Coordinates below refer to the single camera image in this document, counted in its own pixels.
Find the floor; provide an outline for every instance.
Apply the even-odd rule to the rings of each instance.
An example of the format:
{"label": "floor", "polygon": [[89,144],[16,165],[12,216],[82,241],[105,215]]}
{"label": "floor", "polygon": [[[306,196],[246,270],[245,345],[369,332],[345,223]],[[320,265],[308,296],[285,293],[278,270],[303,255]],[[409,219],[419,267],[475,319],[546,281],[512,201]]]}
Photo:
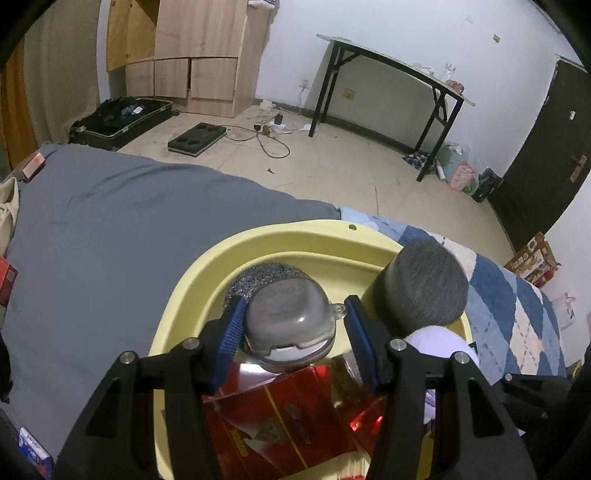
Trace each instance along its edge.
{"label": "floor", "polygon": [[[129,143],[122,153],[143,155],[168,163],[194,163],[246,177],[265,187],[296,198],[316,199],[379,214],[439,233],[504,265],[513,257],[511,246],[488,202],[476,203],[454,192],[435,176],[417,183],[417,170],[402,154],[387,146],[331,125],[320,125],[314,138],[300,131],[310,120],[289,112],[283,123],[290,134],[281,134],[291,154],[269,158],[250,132],[230,128],[221,139],[196,158],[169,152],[167,143],[199,122],[253,128],[273,117],[253,106],[233,119],[182,113]],[[287,153],[285,146],[262,137],[269,154]]]}

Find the wooden cabinet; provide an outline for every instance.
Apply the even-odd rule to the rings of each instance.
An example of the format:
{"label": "wooden cabinet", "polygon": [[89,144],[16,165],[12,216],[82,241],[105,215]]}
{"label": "wooden cabinet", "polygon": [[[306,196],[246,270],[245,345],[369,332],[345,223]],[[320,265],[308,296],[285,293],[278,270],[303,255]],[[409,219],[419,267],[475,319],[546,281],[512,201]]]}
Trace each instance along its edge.
{"label": "wooden cabinet", "polygon": [[125,68],[127,95],[151,97],[154,94],[154,62],[132,63]]}
{"label": "wooden cabinet", "polygon": [[181,111],[218,116],[252,105],[269,10],[246,0],[122,1],[111,4],[107,55],[114,55],[110,65],[126,64],[128,95],[166,97]]}
{"label": "wooden cabinet", "polygon": [[185,98],[188,74],[188,59],[156,60],[154,62],[154,95]]}
{"label": "wooden cabinet", "polygon": [[191,98],[233,100],[238,59],[193,59]]}
{"label": "wooden cabinet", "polygon": [[238,57],[246,0],[161,0],[155,58]]}
{"label": "wooden cabinet", "polygon": [[154,56],[159,0],[112,0],[107,25],[107,71]]}

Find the cabinet door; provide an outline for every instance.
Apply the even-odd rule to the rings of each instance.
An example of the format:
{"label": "cabinet door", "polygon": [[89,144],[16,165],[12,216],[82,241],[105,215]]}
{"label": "cabinet door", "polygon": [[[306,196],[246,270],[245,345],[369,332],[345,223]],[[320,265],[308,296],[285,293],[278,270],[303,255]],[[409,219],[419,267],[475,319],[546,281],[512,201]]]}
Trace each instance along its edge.
{"label": "cabinet door", "polygon": [[154,94],[154,62],[132,63],[125,67],[127,95],[151,97]]}
{"label": "cabinet door", "polygon": [[156,58],[238,57],[247,0],[161,0]]}
{"label": "cabinet door", "polygon": [[154,62],[154,95],[187,97],[188,59],[156,60]]}
{"label": "cabinet door", "polygon": [[238,59],[193,59],[191,98],[233,100]]}
{"label": "cabinet door", "polygon": [[107,72],[127,63],[127,29],[131,2],[112,0],[107,23]]}

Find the dark wooden door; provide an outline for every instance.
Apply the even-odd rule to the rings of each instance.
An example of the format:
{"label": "dark wooden door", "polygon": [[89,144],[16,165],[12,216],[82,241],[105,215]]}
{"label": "dark wooden door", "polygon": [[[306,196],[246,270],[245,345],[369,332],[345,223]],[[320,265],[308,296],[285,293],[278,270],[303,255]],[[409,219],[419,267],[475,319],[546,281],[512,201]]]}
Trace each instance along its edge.
{"label": "dark wooden door", "polygon": [[516,250],[554,225],[590,168],[591,77],[560,60],[534,127],[489,198]]}

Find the black table legs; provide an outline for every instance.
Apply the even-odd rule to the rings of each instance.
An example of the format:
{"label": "black table legs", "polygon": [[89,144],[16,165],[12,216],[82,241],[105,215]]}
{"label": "black table legs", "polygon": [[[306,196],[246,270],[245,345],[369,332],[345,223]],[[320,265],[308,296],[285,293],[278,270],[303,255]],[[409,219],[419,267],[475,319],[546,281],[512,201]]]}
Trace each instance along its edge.
{"label": "black table legs", "polygon": [[[333,50],[330,53],[329,64],[326,67],[326,74],[324,75],[324,82],[322,82],[322,88],[320,89],[320,95],[318,96],[318,102],[316,103],[316,110],[314,111],[314,118],[312,119],[312,126],[310,127],[310,133],[308,133],[308,137],[314,136],[314,131],[316,130],[316,125],[318,124],[318,120],[320,119],[320,112],[322,110],[322,104],[324,103],[324,97],[326,96],[326,90],[329,87],[330,78],[331,78],[331,76],[333,76],[333,72],[335,70],[337,55],[339,55],[339,58],[342,60],[344,53],[345,53],[345,51],[341,50],[336,43],[333,45]],[[329,97],[327,99],[326,107],[324,108],[324,112],[322,113],[322,121],[324,121],[326,119],[326,112],[329,109],[330,98],[332,97],[333,91],[335,89],[337,74],[338,74],[338,71],[335,72],[335,75],[333,76],[332,84],[330,85]]]}
{"label": "black table legs", "polygon": [[[350,55],[344,59],[346,51],[348,51]],[[322,88],[320,89],[318,102],[316,103],[316,110],[314,110],[312,125],[310,126],[310,132],[308,133],[308,136],[314,136],[314,132],[316,131],[316,125],[318,125],[318,122],[324,123],[326,121],[326,115],[329,110],[329,105],[333,93],[335,92],[336,80],[339,75],[340,68],[346,63],[349,63],[351,60],[354,60],[359,56],[364,56],[379,61],[401,72],[412,75],[415,78],[421,80],[422,82],[428,83],[433,89],[433,100],[435,102],[435,107],[433,108],[431,116],[427,121],[427,125],[423,129],[421,137],[419,138],[417,145],[415,146],[415,151],[418,151],[423,142],[425,141],[425,138],[431,126],[433,125],[434,120],[437,120],[443,125],[443,131],[441,132],[441,135],[439,135],[439,139],[435,143],[435,147],[429,154],[429,157],[425,162],[425,165],[423,166],[423,168],[417,176],[417,181],[421,181],[427,174],[427,172],[431,169],[431,167],[435,165],[435,157],[437,155],[437,152],[443,145],[443,142],[445,141],[447,134],[449,133],[450,128],[452,127],[454,120],[457,117],[457,114],[460,112],[462,104],[464,103],[464,99],[461,96],[458,96],[456,92],[452,92],[451,90],[447,91],[446,87],[443,86],[438,80],[420,74],[420,72],[417,72],[416,70],[412,69],[404,63],[396,61],[396,59],[380,55],[377,52],[367,50],[356,45],[348,43],[345,44],[335,41],[332,47],[332,51],[330,52],[329,64],[326,67],[324,81],[322,82]],[[449,118],[447,117],[447,108],[445,103],[446,95],[449,95],[456,99],[456,104],[453,107],[453,111]]]}
{"label": "black table legs", "polygon": [[[419,172],[419,174],[417,176],[417,181],[421,181],[424,178],[424,176],[428,173],[428,171],[431,169],[431,166],[435,165],[435,156],[437,155],[437,152],[439,152],[439,149],[443,145],[443,142],[444,142],[445,138],[447,137],[447,134],[449,133],[450,128],[452,127],[453,122],[457,117],[457,114],[460,112],[460,108],[462,108],[463,103],[464,103],[463,99],[456,100],[456,104],[453,107],[452,114],[449,116],[449,119],[447,119],[447,121],[441,122],[443,125],[443,131],[441,132],[441,135],[439,135],[439,139],[437,139],[437,142],[435,143],[433,150],[429,154],[429,157],[428,157],[427,161],[425,162],[425,165],[423,165],[421,171]],[[425,130],[423,131],[423,134],[421,135],[421,138],[415,148],[416,150],[421,146],[421,144],[423,143],[423,140],[427,136],[427,132],[429,131],[429,128],[431,127],[431,124],[433,123],[433,120],[435,118],[437,118],[441,121],[441,119],[439,118],[439,115],[438,115],[439,114],[439,106],[440,106],[439,104],[435,105],[435,108],[433,109],[433,113],[431,113],[431,117],[429,118],[429,121],[427,122],[427,126],[425,127]]]}

